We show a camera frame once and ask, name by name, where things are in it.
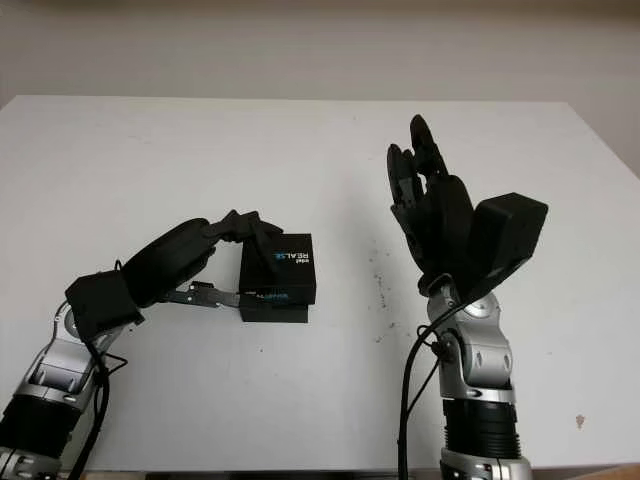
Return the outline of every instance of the white wall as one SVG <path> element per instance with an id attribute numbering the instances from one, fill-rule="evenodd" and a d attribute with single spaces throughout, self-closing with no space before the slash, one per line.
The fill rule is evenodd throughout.
<path id="1" fill-rule="evenodd" d="M 0 0 L 0 8 L 0 105 L 20 93 L 563 100 L 640 174 L 634 0 Z"/>

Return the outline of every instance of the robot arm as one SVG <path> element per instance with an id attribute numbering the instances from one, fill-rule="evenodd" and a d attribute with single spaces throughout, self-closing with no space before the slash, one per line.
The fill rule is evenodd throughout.
<path id="1" fill-rule="evenodd" d="M 398 470 L 408 476 L 406 428 L 409 380 L 416 353 L 435 333 L 440 393 L 446 417 L 443 479 L 531 480 L 515 429 L 513 359 L 500 331 L 493 288 L 535 250 L 547 206 L 517 193 L 473 209 L 462 180 L 450 175 L 427 124 L 411 122 L 414 152 L 391 145 L 387 170 L 409 250 L 423 272 L 418 289 L 429 297 L 431 324 L 414 344 L 403 379 Z M 426 178 L 423 189 L 419 175 Z"/>
<path id="2" fill-rule="evenodd" d="M 211 284 L 194 282 L 191 289 L 197 294 L 175 288 L 205 267 L 219 240 L 254 242 L 265 267 L 276 274 L 269 237 L 281 232 L 262 222 L 257 212 L 239 215 L 231 211 L 214 224 L 193 219 L 149 244 L 121 269 L 78 278 L 55 314 L 51 341 L 36 356 L 4 411 L 0 479 L 55 478 L 61 468 L 59 458 L 78 419 L 91 399 L 98 402 L 94 398 L 97 390 L 102 390 L 101 402 L 108 399 L 109 372 L 104 356 L 125 326 L 144 320 L 141 308 L 156 302 L 211 307 L 243 303 L 268 308 L 268 302 L 221 292 Z M 104 412 L 106 402 L 96 414 L 104 416 Z M 99 423 L 90 432 L 93 441 Z M 70 478 L 82 472 L 92 443 L 88 450 L 83 449 L 84 458 L 79 459 Z"/>

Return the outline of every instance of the black box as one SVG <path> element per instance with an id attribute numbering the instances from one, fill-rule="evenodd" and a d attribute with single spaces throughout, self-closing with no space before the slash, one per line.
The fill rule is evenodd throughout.
<path id="1" fill-rule="evenodd" d="M 308 306 L 316 301 L 316 274 L 313 264 L 311 234 L 286 233 L 270 239 L 278 266 L 273 275 L 261 261 L 255 244 L 242 246 L 240 293 L 264 298 L 271 308 L 240 307 L 245 322 L 306 323 Z"/>

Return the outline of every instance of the white table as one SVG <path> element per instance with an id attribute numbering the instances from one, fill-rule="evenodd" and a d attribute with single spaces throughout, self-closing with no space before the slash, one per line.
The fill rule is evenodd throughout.
<path id="1" fill-rule="evenodd" d="M 474 202 L 517 191 L 550 205 L 533 260 L 497 291 L 524 453 L 539 467 L 640 460 L 640 183 L 559 103 L 13 100 L 0 111 L 0 405 L 77 276 L 184 219 L 258 209 L 313 233 L 310 323 L 146 310 L 114 345 L 130 365 L 89 467 L 395 468 L 426 301 L 389 212 L 386 149 L 409 145 L 416 112 Z M 198 278 L 233 289 L 239 255 L 222 246 Z M 413 466 L 437 465 L 442 423 L 434 383 L 412 417 Z"/>

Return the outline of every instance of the wire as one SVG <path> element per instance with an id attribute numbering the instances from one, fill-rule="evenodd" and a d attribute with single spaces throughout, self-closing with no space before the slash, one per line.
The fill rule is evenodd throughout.
<path id="1" fill-rule="evenodd" d="M 107 413 L 107 405 L 109 404 L 109 370 L 107 370 L 107 366 L 104 364 L 104 360 L 95 345 L 90 340 L 82 340 L 89 350 L 91 354 L 91 358 L 97 366 L 96 372 L 96 383 L 98 384 L 98 388 L 96 392 L 94 392 L 94 408 L 96 409 L 96 415 L 93 418 L 93 424 L 91 426 L 91 430 L 89 431 L 89 435 L 84 442 L 82 450 L 76 459 L 76 463 L 73 465 L 71 469 L 71 473 L 69 473 L 68 480 L 79 480 L 82 472 L 84 471 L 84 467 L 87 464 L 87 460 L 89 459 L 89 454 L 93 449 L 93 446 L 98 439 L 98 435 L 100 433 L 100 428 L 102 427 L 102 422 L 104 421 L 104 417 Z M 98 406 L 98 391 L 102 392 L 100 396 L 100 402 Z"/>
<path id="2" fill-rule="evenodd" d="M 114 368 L 112 368 L 111 370 L 109 370 L 109 376 L 113 375 L 118 370 L 120 370 L 122 367 L 125 367 L 125 366 L 127 366 L 129 364 L 129 360 L 127 360 L 124 357 L 119 357 L 118 355 L 113 355 L 111 353 L 105 353 L 104 356 L 120 361 L 119 365 L 117 365 Z M 93 392 L 93 415 L 94 415 L 94 417 L 96 417 L 98 415 L 98 398 L 99 398 L 101 390 L 102 390 L 102 386 L 98 385 L 98 387 L 96 387 L 96 390 Z"/>
<path id="3" fill-rule="evenodd" d="M 126 367 L 127 365 L 129 365 L 129 360 L 127 360 L 124 357 L 119 357 L 118 355 L 113 355 L 112 353 L 105 353 L 104 356 L 108 357 L 108 358 L 112 358 L 114 360 L 120 361 L 120 365 L 116 365 L 111 370 L 109 370 L 109 375 L 113 375 L 118 370 L 120 370 L 122 367 Z"/>
<path id="4" fill-rule="evenodd" d="M 122 269 L 122 262 L 120 260 L 116 260 L 114 265 L 115 270 Z M 94 445 L 96 444 L 96 440 L 98 439 L 98 435 L 100 434 L 100 429 L 102 428 L 102 423 L 104 422 L 104 417 L 107 414 L 107 407 L 109 405 L 109 393 L 111 391 L 109 385 L 109 376 L 116 371 L 120 370 L 127 363 L 129 363 L 125 358 L 118 357 L 117 355 L 111 355 L 105 353 L 104 356 L 115 358 L 116 360 L 120 360 L 120 365 L 115 368 L 109 370 L 104 363 L 104 359 L 98 352 L 98 349 L 93 344 L 91 339 L 81 338 L 82 343 L 84 343 L 87 350 L 91 354 L 91 359 L 96 365 L 96 390 L 93 392 L 93 424 L 91 425 L 91 430 L 89 430 L 89 435 L 82 446 L 82 450 L 80 450 L 80 454 L 78 458 L 76 458 L 76 462 L 67 477 L 67 480 L 80 480 L 80 476 L 84 471 L 84 467 L 87 464 L 87 460 L 89 459 L 89 454 L 91 450 L 93 450 Z"/>
<path id="5" fill-rule="evenodd" d="M 404 366 L 404 373 L 402 376 L 402 399 L 400 401 L 400 428 L 398 432 L 398 478 L 400 480 L 407 480 L 409 478 L 409 468 L 407 463 L 407 423 L 409 419 L 409 385 L 411 383 L 411 369 L 413 362 L 420 347 L 424 345 L 424 341 L 429 335 L 434 333 L 436 329 L 446 322 L 453 315 L 465 308 L 466 304 L 460 304 L 455 307 L 451 307 L 444 312 L 438 318 L 436 318 L 430 325 L 425 326 L 422 333 L 418 336 L 418 339 L 414 342 L 409 355 L 407 356 L 407 362 Z"/>
<path id="6" fill-rule="evenodd" d="M 436 373 L 436 370 L 438 369 L 439 365 L 440 365 L 440 359 L 438 358 L 436 359 L 436 363 L 433 364 L 433 368 L 429 372 L 429 375 L 427 375 L 426 380 L 420 387 L 420 390 L 418 390 L 418 393 L 416 393 L 416 396 L 413 397 L 413 401 L 411 402 L 411 405 L 409 405 L 409 409 L 407 410 L 407 417 L 411 415 L 411 411 L 413 410 L 413 407 L 415 407 L 416 403 L 418 403 L 418 399 L 420 398 L 420 395 L 422 395 L 422 392 L 424 392 L 424 389 L 427 388 L 427 385 L 431 381 L 433 374 Z"/>

